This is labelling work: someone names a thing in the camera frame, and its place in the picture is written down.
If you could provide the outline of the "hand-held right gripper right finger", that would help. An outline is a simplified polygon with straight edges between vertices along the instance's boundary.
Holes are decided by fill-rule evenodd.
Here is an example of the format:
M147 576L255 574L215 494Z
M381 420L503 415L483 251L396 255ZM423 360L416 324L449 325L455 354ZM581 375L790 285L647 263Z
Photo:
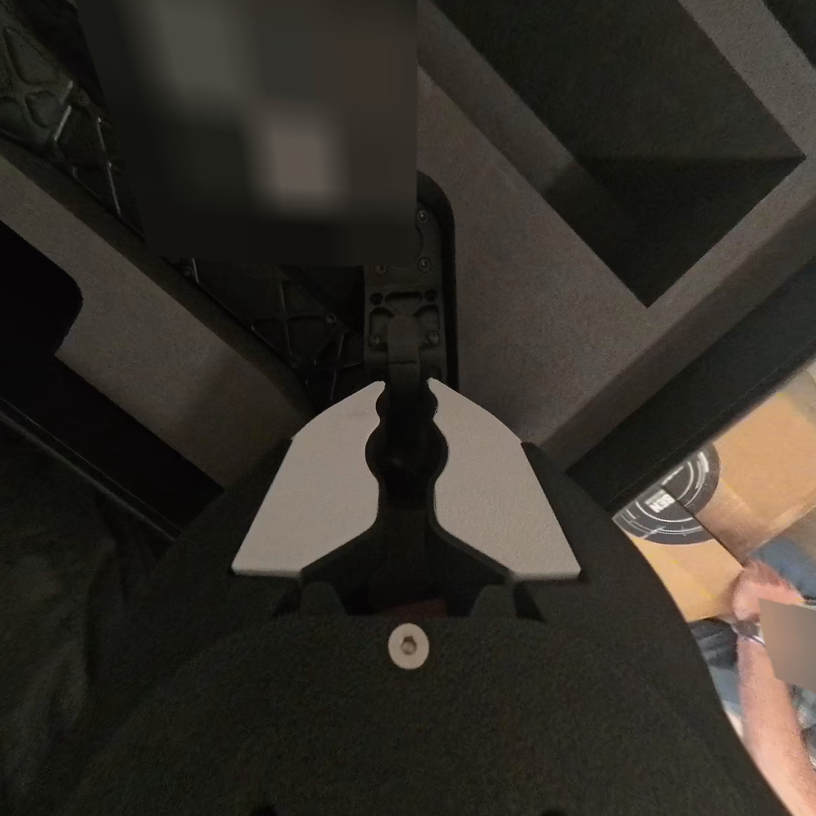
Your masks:
M485 589L571 582L581 567L520 438L486 409L430 378L440 454L425 491L425 557L446 615L468 615Z

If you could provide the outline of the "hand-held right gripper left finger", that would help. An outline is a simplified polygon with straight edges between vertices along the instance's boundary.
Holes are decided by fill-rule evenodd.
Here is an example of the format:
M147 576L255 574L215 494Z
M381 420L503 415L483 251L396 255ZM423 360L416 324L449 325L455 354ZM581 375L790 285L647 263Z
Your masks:
M234 556L243 578L329 584L357 603L383 558L388 494L372 463L386 385L376 381L295 434Z

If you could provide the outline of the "foam-lined equipment case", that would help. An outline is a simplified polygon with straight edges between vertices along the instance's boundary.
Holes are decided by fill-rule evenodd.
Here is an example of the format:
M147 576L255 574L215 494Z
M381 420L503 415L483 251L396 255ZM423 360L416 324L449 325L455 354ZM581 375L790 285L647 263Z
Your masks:
M455 386L622 503L805 290L805 5L2 2L3 419L172 536L445 262Z

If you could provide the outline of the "black lattice mount bracket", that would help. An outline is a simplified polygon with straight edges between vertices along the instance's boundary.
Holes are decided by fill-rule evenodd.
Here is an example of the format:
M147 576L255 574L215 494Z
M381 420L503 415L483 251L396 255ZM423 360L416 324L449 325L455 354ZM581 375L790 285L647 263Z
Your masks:
M249 263L158 242L76 9L2 2L2 415L162 531L293 436L420 472L423 384L448 374L439 221L403 265Z

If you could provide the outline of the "another person's forearm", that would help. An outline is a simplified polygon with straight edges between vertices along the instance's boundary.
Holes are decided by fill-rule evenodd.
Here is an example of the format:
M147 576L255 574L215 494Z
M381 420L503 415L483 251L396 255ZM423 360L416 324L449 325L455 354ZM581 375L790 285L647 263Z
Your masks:
M737 665L744 741L758 770L794 815L815 814L815 772L788 685L764 645L739 637Z

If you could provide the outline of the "black round printed disc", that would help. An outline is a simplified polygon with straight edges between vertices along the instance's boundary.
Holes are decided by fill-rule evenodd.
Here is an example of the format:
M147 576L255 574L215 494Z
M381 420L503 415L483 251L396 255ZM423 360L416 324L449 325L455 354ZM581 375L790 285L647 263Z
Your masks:
M720 456L706 445L621 508L614 521L631 538L663 546L690 546L711 539L697 515L720 482Z

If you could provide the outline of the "brown cardboard box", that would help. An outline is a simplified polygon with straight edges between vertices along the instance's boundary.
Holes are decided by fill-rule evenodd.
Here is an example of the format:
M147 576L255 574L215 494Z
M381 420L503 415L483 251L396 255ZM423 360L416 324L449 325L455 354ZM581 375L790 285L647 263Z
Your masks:
M706 445L720 456L717 491L697 515L711 539L663 546L628 536L688 623L728 615L729 589L744 563L814 512L814 368Z

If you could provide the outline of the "dark cloth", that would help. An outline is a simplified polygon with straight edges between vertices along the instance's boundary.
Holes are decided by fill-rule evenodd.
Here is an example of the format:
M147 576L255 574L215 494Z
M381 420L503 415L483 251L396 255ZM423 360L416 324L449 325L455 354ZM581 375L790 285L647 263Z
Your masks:
M17 814L170 538L2 426L1 789Z

